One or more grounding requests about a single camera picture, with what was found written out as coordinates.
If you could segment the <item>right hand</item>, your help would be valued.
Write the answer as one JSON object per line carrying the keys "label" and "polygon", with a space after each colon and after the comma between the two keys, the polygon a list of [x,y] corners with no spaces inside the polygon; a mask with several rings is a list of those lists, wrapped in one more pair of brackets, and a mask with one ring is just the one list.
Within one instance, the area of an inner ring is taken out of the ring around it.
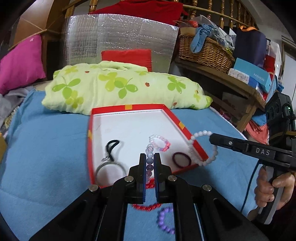
{"label": "right hand", "polygon": [[283,193],[277,205],[277,210],[281,209],[290,201],[295,187],[295,175],[290,172],[281,174],[270,184],[267,181],[267,171],[264,167],[260,168],[256,181],[257,187],[254,193],[258,207],[266,207],[269,202],[274,201],[274,189],[283,187]]}

